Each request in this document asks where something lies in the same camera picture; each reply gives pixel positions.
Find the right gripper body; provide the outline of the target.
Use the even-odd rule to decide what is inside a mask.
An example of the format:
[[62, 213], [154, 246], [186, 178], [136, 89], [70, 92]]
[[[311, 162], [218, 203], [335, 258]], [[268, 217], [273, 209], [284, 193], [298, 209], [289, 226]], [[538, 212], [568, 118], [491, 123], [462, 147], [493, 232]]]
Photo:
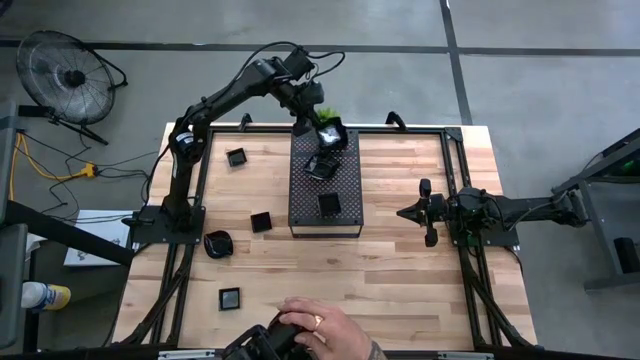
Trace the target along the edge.
[[446, 223], [451, 218], [449, 204], [443, 194], [432, 194], [432, 185], [429, 179], [420, 180], [419, 194], [419, 224], [426, 229], [425, 245], [430, 248], [438, 243], [438, 231], [434, 224], [436, 222]]

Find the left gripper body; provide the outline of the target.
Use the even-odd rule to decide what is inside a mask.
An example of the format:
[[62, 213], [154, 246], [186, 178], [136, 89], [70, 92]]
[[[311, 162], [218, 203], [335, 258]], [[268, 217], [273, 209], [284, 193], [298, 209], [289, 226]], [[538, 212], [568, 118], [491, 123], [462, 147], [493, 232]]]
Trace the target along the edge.
[[322, 104], [325, 99], [323, 85], [320, 82], [306, 82], [293, 87], [294, 107], [292, 115], [295, 117], [315, 118], [315, 106]]

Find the black wavy square mini plate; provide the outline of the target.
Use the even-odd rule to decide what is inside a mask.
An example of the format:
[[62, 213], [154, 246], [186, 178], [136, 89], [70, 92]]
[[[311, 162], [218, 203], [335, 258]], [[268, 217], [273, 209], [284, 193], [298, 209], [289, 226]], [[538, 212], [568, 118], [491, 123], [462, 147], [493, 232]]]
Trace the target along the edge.
[[348, 144], [347, 128], [340, 117], [325, 119], [316, 128], [319, 146], [322, 149], [343, 149]]

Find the black rounded wavy mini plate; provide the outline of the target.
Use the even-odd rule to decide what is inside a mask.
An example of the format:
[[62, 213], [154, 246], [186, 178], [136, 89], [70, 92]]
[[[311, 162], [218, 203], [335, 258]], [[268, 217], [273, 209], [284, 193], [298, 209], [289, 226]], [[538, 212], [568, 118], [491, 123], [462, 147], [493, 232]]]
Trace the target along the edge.
[[331, 153], [317, 153], [305, 163], [303, 170], [311, 178], [329, 180], [340, 167], [340, 158]]
[[203, 245], [206, 254], [212, 259], [221, 259], [234, 254], [233, 240], [230, 234], [223, 230], [205, 234]]

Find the black perforated metal rack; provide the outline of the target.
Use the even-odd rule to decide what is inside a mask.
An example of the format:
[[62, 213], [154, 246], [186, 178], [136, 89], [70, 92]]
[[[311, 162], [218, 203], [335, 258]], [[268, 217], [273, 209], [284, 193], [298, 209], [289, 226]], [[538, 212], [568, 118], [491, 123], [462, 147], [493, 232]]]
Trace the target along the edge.
[[[340, 158], [340, 167], [329, 180], [307, 175], [303, 167], [318, 152], [318, 139], [309, 132], [291, 138], [288, 225], [295, 238], [357, 238], [364, 225], [359, 133], [349, 130], [348, 145], [332, 154]], [[341, 213], [322, 217], [319, 194], [337, 193]]]

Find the person's hand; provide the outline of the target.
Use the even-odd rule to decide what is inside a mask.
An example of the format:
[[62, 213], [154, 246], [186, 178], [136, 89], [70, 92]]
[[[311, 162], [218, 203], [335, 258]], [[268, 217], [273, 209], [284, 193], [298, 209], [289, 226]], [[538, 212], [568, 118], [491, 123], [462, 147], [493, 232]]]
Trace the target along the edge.
[[282, 324], [303, 328], [295, 342], [318, 360], [369, 360], [373, 341], [340, 308], [310, 298], [289, 297], [278, 310]]

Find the black metal cart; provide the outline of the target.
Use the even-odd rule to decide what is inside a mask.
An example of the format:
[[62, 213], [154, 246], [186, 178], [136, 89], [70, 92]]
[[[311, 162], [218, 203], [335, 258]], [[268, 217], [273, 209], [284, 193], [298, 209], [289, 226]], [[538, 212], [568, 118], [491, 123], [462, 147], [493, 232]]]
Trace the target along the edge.
[[640, 257], [640, 128], [597, 153], [554, 193], [579, 192], [609, 274], [584, 283], [587, 292], [640, 285], [640, 272], [624, 274], [614, 240], [631, 238]]

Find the black cylinder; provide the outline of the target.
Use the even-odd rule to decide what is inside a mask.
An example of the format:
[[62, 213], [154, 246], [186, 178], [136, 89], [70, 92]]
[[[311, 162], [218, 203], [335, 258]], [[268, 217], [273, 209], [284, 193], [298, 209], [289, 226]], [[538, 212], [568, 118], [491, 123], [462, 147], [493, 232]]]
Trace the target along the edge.
[[614, 246], [621, 271], [624, 274], [640, 272], [640, 257], [634, 241], [628, 237], [619, 237], [614, 240]]

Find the black handheld device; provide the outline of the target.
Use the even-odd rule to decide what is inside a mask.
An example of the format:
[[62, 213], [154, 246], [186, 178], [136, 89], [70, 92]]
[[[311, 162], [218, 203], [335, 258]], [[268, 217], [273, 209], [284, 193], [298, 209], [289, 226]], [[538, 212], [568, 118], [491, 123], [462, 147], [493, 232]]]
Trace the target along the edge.
[[303, 332], [296, 325], [279, 321], [268, 327], [255, 325], [230, 343], [222, 352], [222, 360], [314, 360], [305, 346], [295, 342]]

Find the white cardboard box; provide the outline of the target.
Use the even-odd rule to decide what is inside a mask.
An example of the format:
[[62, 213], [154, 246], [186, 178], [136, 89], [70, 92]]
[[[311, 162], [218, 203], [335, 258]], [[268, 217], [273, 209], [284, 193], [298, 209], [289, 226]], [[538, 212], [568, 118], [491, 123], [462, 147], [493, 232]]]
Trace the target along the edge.
[[[75, 227], [120, 247], [128, 245], [129, 227], [122, 223], [124, 218], [130, 217], [132, 211], [116, 210], [81, 210]], [[69, 248], [67, 250], [64, 266], [66, 267], [90, 267], [90, 266], [117, 266], [116, 262], [97, 257], [86, 252]]]

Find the black floor fan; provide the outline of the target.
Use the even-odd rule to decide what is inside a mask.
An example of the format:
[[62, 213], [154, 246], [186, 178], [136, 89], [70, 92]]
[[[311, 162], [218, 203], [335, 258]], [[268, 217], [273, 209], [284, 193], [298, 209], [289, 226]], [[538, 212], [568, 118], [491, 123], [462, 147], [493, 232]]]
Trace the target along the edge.
[[89, 129], [111, 112], [116, 91], [128, 85], [125, 72], [71, 35], [39, 30], [19, 43], [19, 80], [33, 103], [18, 115], [43, 118], [102, 145], [108, 141]]

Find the black stand beam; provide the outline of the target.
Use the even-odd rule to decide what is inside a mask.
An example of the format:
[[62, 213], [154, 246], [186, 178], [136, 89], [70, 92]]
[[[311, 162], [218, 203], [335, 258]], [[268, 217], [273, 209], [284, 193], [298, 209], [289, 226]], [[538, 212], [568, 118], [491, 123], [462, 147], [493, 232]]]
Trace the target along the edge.
[[9, 225], [25, 224], [30, 233], [120, 265], [130, 266], [134, 257], [130, 249], [11, 200], [6, 203], [3, 222]]

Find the white and yellow bottle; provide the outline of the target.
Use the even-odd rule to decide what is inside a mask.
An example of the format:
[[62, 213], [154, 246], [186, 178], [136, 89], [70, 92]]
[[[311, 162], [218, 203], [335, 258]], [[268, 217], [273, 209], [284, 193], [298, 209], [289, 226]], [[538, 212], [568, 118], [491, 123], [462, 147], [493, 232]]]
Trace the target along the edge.
[[70, 299], [71, 290], [65, 286], [32, 281], [22, 284], [23, 309], [57, 311], [64, 308]]

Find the grey cabinet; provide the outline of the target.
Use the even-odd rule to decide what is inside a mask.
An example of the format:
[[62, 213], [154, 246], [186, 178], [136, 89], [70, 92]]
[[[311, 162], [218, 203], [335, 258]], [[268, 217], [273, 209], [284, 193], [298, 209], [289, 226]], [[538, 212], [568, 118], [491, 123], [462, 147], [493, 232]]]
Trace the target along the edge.
[[0, 230], [0, 350], [17, 340], [27, 236], [25, 224]]

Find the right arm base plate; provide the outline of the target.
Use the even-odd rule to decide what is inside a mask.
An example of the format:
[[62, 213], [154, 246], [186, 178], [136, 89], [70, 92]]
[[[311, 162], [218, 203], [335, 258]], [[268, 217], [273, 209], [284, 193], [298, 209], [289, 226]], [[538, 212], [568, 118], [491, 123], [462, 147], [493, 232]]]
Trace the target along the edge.
[[455, 211], [446, 225], [451, 242], [458, 247], [520, 245], [516, 230], [508, 231], [497, 211]]

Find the silver table bracket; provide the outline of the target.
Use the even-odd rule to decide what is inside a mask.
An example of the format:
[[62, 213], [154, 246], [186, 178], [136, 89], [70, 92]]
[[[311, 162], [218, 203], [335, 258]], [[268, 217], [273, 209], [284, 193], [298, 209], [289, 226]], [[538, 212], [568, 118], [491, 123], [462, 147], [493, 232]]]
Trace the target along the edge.
[[491, 353], [446, 351], [438, 352], [437, 360], [495, 360]]
[[214, 349], [182, 349], [161, 351], [157, 360], [213, 360], [215, 357]]

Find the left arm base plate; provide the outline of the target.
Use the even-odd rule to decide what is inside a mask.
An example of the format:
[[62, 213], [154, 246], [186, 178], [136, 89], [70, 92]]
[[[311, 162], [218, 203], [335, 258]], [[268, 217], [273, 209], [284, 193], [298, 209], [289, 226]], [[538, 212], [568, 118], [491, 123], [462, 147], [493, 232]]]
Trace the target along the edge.
[[133, 213], [124, 223], [130, 227], [130, 239], [140, 244], [199, 244], [203, 236], [206, 209], [192, 209], [189, 223], [185, 226], [173, 222], [161, 206], [147, 206]]

